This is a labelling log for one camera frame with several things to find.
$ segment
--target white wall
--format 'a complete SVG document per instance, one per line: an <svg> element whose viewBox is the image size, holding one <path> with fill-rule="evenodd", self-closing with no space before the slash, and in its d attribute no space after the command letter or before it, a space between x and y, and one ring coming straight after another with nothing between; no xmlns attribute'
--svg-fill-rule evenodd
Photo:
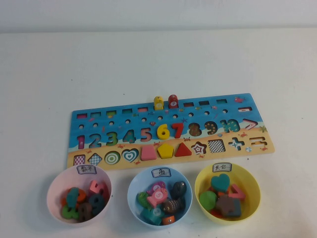
<svg viewBox="0 0 317 238"><path fill-rule="evenodd" d="M317 26L317 0L0 0L0 33Z"/></svg>

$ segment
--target pink bowl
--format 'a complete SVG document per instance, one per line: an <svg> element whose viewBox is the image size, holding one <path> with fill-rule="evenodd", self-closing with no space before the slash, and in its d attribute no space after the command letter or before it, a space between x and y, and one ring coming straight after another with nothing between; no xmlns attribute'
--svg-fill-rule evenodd
<svg viewBox="0 0 317 238"><path fill-rule="evenodd" d="M60 204L62 195L71 187L78 187L87 193L92 180L96 180L98 183L104 182L108 187L109 201L105 208L97 216L86 222L79 223L73 219L67 220L63 218ZM57 220L72 226L83 227L100 220L105 215L109 207L111 192L110 178L103 169L93 165L73 166L60 173L51 183L47 194L47 206L51 215Z"/></svg>

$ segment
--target yellow number 6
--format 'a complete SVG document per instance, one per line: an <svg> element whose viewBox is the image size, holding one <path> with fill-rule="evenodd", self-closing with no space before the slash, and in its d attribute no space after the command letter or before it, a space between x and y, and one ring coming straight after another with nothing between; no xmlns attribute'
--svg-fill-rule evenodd
<svg viewBox="0 0 317 238"><path fill-rule="evenodd" d="M169 138L169 130L167 124L160 125L157 130L158 138L160 140L166 140Z"/></svg>

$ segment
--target number puzzle board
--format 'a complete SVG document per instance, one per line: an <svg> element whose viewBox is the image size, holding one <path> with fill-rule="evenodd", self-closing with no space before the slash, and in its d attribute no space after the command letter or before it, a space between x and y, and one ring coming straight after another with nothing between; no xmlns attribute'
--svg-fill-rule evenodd
<svg viewBox="0 0 317 238"><path fill-rule="evenodd" d="M174 138L174 123L184 128ZM158 127L167 124L170 136L159 140ZM180 143L190 156L175 157ZM157 149L174 148L161 159ZM152 145L156 159L141 160L142 147ZM73 111L67 167L80 164L119 170L274 152L274 146L250 94L183 99L178 108L155 111L154 103Z"/></svg>

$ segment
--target yellow wooden peg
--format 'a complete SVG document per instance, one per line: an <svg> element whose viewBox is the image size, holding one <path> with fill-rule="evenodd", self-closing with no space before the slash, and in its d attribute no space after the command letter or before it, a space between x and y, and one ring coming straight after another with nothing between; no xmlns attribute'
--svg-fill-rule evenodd
<svg viewBox="0 0 317 238"><path fill-rule="evenodd" d="M161 96L156 96L154 98L154 110L163 110L164 109L164 101Z"/></svg>
<svg viewBox="0 0 317 238"><path fill-rule="evenodd" d="M158 127L157 135L160 140L169 139L169 130L167 129L167 124L163 124Z"/></svg>
<svg viewBox="0 0 317 238"><path fill-rule="evenodd" d="M162 159L173 157L174 147L169 144L163 144L158 148L158 154Z"/></svg>

